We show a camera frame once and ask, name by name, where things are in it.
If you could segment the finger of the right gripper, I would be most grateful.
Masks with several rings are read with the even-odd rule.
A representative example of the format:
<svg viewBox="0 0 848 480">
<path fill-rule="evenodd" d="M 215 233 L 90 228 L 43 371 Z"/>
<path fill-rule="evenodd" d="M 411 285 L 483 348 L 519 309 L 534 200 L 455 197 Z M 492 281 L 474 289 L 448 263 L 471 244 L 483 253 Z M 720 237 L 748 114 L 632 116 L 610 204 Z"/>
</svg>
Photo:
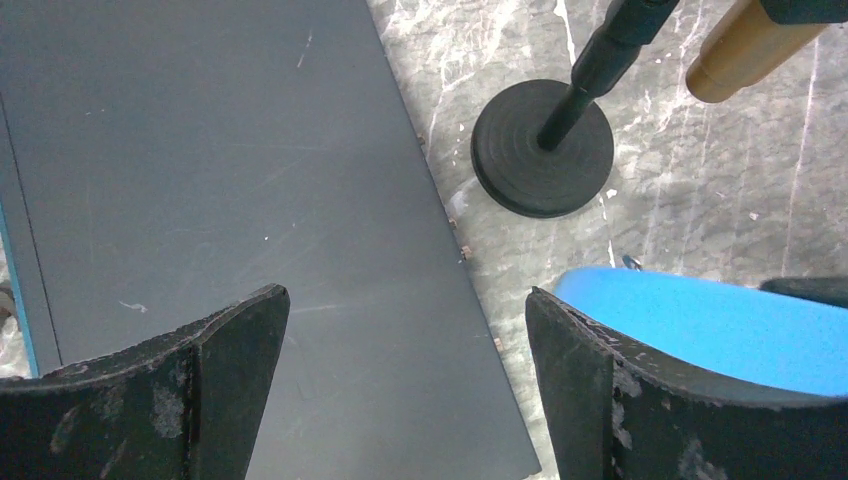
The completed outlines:
<svg viewBox="0 0 848 480">
<path fill-rule="evenodd" d="M 762 291 L 847 307 L 847 277 L 778 277 L 762 282 Z"/>
</svg>

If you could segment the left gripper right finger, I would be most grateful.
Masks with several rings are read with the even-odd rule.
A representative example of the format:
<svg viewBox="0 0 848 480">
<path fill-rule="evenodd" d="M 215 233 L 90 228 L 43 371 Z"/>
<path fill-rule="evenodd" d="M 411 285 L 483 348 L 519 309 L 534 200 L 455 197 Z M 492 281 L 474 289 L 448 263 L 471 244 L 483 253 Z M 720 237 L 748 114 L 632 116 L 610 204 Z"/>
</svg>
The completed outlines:
<svg viewBox="0 0 848 480">
<path fill-rule="evenodd" d="M 525 320 L 564 479 L 843 479 L 847 402 L 712 373 L 551 293 Z"/>
</svg>

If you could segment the gold microphone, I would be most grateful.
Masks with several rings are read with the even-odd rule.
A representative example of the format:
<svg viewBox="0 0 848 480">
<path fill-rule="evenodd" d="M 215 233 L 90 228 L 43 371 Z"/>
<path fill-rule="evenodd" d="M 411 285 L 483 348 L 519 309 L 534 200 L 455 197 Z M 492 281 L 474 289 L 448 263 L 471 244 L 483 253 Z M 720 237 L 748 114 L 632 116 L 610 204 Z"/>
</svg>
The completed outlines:
<svg viewBox="0 0 848 480">
<path fill-rule="evenodd" d="M 723 102 L 763 80 L 826 28 L 781 25 L 760 1 L 737 1 L 704 40 L 687 71 L 686 86 L 702 102 Z"/>
</svg>

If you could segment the blue metronome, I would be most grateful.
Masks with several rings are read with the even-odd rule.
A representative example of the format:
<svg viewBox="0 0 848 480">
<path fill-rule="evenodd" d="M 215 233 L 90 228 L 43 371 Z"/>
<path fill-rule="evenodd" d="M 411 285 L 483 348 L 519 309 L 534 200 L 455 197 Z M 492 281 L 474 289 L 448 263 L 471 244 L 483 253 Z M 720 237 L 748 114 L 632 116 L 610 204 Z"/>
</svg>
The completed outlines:
<svg viewBox="0 0 848 480">
<path fill-rule="evenodd" d="M 847 393 L 847 311 L 711 280 L 583 267 L 555 296 L 613 330 L 697 367 L 783 390 Z"/>
</svg>

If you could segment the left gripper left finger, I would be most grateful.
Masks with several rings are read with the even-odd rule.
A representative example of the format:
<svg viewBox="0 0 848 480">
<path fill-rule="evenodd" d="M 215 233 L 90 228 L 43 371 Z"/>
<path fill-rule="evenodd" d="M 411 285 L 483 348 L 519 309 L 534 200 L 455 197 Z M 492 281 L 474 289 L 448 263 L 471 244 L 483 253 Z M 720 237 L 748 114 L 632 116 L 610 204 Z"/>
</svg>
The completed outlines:
<svg viewBox="0 0 848 480">
<path fill-rule="evenodd" d="M 5 479 L 242 479 L 284 341 L 270 284 L 122 351 L 1 383 Z"/>
</svg>

